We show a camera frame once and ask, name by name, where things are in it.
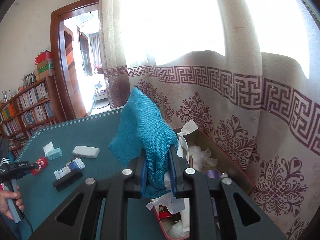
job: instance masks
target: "stacked boxes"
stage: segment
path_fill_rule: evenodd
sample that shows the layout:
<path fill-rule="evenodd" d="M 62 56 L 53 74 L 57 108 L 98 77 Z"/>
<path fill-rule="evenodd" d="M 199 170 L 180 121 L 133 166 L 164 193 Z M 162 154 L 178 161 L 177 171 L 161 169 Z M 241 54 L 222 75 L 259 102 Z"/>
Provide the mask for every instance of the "stacked boxes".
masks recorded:
<path fill-rule="evenodd" d="M 39 81 L 48 76 L 54 76 L 52 53 L 45 50 L 35 58 L 37 70 L 34 72 L 36 80 Z"/>

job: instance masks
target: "storage box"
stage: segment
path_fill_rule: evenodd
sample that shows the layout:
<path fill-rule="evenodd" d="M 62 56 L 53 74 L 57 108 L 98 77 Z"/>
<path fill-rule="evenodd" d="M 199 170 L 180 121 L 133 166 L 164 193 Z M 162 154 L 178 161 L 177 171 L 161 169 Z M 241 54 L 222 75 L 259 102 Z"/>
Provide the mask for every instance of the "storage box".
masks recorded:
<path fill-rule="evenodd" d="M 181 131 L 180 129 L 175 129 L 175 133 L 178 133 Z M 244 171 L 236 165 L 236 163 L 233 162 L 233 160 L 225 153 L 221 148 L 219 148 L 213 141 L 211 141 L 203 132 L 201 132 L 199 129 L 194 131 L 193 133 L 184 135 L 187 142 L 194 142 L 197 146 L 201 148 L 202 151 L 206 149 L 210 149 L 211 151 L 211 158 L 217 159 L 216 168 L 221 172 L 228 173 L 229 177 L 233 179 L 236 184 L 247 194 L 249 195 L 253 190 L 253 184 L 250 181 L 250 179 L 247 177 L 247 175 L 244 173 Z M 203 167 L 202 173 L 207 172 L 210 170 L 210 168 Z M 170 228 L 171 224 L 168 223 L 167 220 L 161 221 L 159 218 L 159 208 L 154 206 L 153 211 L 155 213 L 155 216 L 159 222 L 160 228 L 164 234 L 164 237 L 167 240 L 173 240 L 171 239 L 168 234 L 167 230 Z M 185 236 L 179 240 L 183 240 L 189 238 L 189 236 Z"/>
<path fill-rule="evenodd" d="M 44 71 L 46 71 L 46 70 L 48 70 L 48 69 L 53 69 L 53 65 L 52 65 L 52 64 L 47 64 L 47 65 L 45 65 L 44 67 L 39 68 L 39 69 L 38 69 L 39 75 L 40 75 L 42 72 L 44 72 Z"/>
<path fill-rule="evenodd" d="M 45 59 L 52 58 L 52 53 L 48 50 L 45 50 L 43 53 L 40 55 L 36 56 L 35 58 L 35 64 L 37 65 L 41 61 L 44 61 Z"/>
<path fill-rule="evenodd" d="M 54 76 L 54 69 L 48 69 L 42 73 L 39 74 L 40 79 L 44 79 L 45 77 Z"/>
<path fill-rule="evenodd" d="M 46 58 L 45 60 L 37 64 L 37 69 L 44 67 L 45 65 L 53 64 L 53 58 Z"/>

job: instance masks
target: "human hand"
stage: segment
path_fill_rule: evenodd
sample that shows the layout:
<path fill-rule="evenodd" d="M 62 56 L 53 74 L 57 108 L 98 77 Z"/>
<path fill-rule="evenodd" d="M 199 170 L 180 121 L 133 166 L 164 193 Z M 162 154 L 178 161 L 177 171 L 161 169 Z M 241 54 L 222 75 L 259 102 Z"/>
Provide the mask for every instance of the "human hand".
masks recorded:
<path fill-rule="evenodd" d="M 12 198 L 16 199 L 16 205 L 19 207 L 20 210 L 24 210 L 23 201 L 21 198 L 20 191 L 11 192 L 8 190 L 1 190 L 0 191 L 0 211 L 8 218 L 13 220 L 11 211 L 9 210 L 7 199 Z"/>

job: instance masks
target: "beige wall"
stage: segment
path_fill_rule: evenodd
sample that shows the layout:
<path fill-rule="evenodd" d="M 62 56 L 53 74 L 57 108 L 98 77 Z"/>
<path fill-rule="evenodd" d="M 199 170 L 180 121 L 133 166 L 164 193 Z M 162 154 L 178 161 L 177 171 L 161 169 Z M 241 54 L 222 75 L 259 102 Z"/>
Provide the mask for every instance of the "beige wall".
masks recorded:
<path fill-rule="evenodd" d="M 79 0 L 15 0 L 0 22 L 0 99 L 36 69 L 34 58 L 50 49 L 51 12 Z"/>

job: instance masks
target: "doorway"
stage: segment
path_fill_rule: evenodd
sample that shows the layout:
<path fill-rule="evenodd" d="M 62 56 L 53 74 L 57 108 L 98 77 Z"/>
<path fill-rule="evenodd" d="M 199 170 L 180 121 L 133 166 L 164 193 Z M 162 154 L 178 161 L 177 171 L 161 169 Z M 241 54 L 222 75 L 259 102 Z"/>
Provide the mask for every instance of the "doorway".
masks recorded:
<path fill-rule="evenodd" d="M 68 120 L 110 109 L 99 42 L 98 0 L 81 0 L 52 12 L 51 49 Z"/>

